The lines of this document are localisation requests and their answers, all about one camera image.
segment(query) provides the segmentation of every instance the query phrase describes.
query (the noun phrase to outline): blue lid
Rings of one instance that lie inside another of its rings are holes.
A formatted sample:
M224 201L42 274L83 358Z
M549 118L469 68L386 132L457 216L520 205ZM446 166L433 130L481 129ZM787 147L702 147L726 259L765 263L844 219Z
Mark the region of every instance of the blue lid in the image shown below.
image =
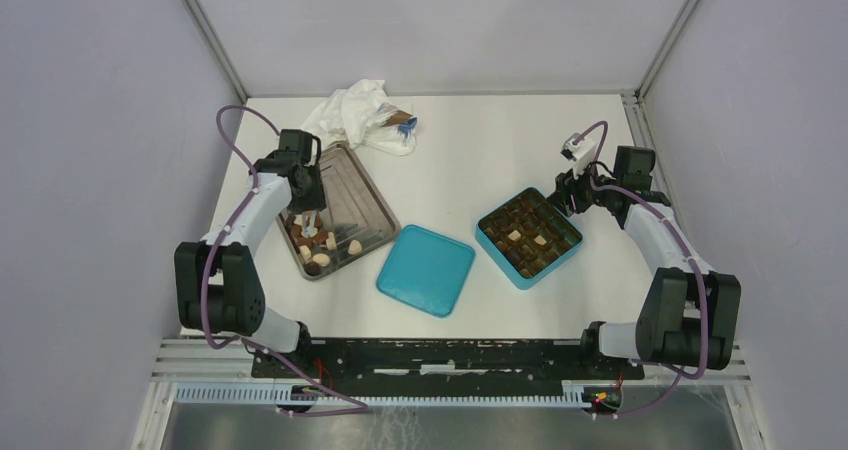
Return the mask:
M437 317L453 311L474 249L417 225L398 235L377 277L380 292Z

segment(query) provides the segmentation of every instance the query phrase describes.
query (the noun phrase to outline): crumpled plastic bag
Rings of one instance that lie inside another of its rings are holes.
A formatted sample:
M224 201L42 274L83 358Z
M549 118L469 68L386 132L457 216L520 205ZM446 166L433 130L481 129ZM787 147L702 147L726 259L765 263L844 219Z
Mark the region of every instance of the crumpled plastic bag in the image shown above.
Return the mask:
M347 141L351 148L365 144L392 155L411 153L418 119L392 105L384 84L363 79L347 90L336 90L312 110L301 130L320 138L325 148Z

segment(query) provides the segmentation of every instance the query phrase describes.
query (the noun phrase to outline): metal tray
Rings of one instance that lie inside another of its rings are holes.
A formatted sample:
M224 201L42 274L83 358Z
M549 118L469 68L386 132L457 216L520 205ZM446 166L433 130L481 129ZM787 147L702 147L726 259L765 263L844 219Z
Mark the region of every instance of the metal tray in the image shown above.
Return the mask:
M320 280L350 265L391 242L400 233L400 224L350 146L342 142L330 145L324 150L320 164L327 208L318 215L323 228L335 234L337 245L336 250L322 245L310 248L313 255L323 253L330 257L330 264L322 267L320 274L309 275L304 269L307 262L297 249L290 231L294 215L283 212L279 217L280 230L298 262L297 268L303 278L311 281ZM353 240L362 244L362 251L356 255L347 252Z

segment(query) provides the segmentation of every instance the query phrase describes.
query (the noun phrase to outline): white table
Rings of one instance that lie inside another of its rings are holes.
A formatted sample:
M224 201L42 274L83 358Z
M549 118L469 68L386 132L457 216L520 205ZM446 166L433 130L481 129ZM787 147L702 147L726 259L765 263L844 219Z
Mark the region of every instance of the white table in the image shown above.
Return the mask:
M476 222L521 189L548 195L566 168L562 142L598 120L610 123L601 155L612 166L632 145L615 95L398 97L419 117L418 148L405 157L356 150L401 225L415 223L477 252L453 313L441 319L377 291L391 245L329 277L300 276L278 226L255 255L267 305L309 326L313 336L399 338L579 338L594 320L634 321L651 282L636 245L601 208L572 221L584 235L574 257L529 290L512 286L474 240ZM256 98L248 105L282 128L299 128L320 98ZM245 114L236 143L252 160L276 148L259 119ZM236 204L247 172L230 160L214 223Z

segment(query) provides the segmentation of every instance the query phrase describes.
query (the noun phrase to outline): gray wall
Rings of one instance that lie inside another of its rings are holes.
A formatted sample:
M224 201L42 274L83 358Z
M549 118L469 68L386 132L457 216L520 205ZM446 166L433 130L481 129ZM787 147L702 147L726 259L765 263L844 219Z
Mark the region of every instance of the gray wall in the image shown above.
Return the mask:
M776 448L845 448L848 0L703 0L648 116Z
M684 0L200 0L253 95L633 89Z
M0 448L125 448L233 97L180 0L0 0L0 42Z

